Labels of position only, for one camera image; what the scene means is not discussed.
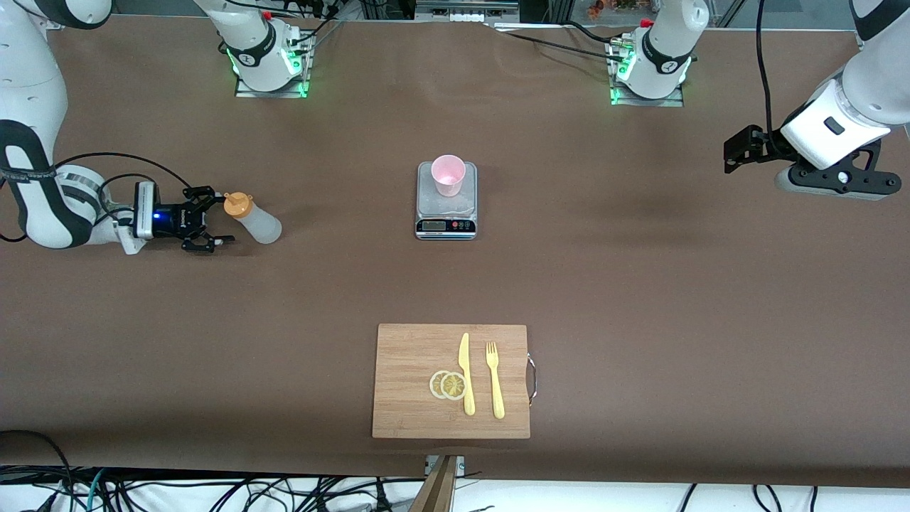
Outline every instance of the wooden cutting board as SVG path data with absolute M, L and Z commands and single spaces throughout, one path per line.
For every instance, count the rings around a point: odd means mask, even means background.
M 470 377 L 477 412 L 464 414 L 461 400 L 439 399 L 430 378 L 439 370 L 463 373 L 461 336 L 470 335 Z M 500 386 L 506 415 L 493 417 L 486 344 L 500 355 Z M 531 415 L 525 376 L 528 328 L 524 325 L 383 323 L 376 347 L 373 437 L 405 439 L 527 439 Z

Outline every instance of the digital kitchen scale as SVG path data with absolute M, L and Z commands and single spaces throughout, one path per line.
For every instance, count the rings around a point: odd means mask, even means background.
M 417 217 L 414 234 L 421 240 L 473 240 L 477 236 L 477 166 L 464 162 L 461 190 L 447 198 L 436 190 L 432 162 L 417 167 Z

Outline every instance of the lemon slice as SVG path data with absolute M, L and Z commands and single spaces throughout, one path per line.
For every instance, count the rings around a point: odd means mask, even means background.
M 448 374 L 449 370 L 439 370 L 430 377 L 430 393 L 441 400 L 446 399 L 446 395 L 442 394 L 442 379 Z
M 442 377 L 442 395 L 450 400 L 460 400 L 464 396 L 464 375 L 451 372 Z

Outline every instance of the wooden leg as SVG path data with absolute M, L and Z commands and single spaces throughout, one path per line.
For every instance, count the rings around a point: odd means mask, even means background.
M 450 512 L 455 494 L 458 457 L 441 456 L 414 498 L 409 512 Z

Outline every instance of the teal cable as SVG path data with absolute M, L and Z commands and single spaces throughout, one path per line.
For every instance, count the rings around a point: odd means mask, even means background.
M 101 468 L 95 473 L 95 478 L 92 478 L 92 485 L 88 488 L 88 499 L 86 500 L 86 510 L 88 512 L 92 511 L 92 502 L 95 500 L 95 489 L 98 487 L 98 480 L 101 479 L 101 474 L 105 472 L 105 468 Z

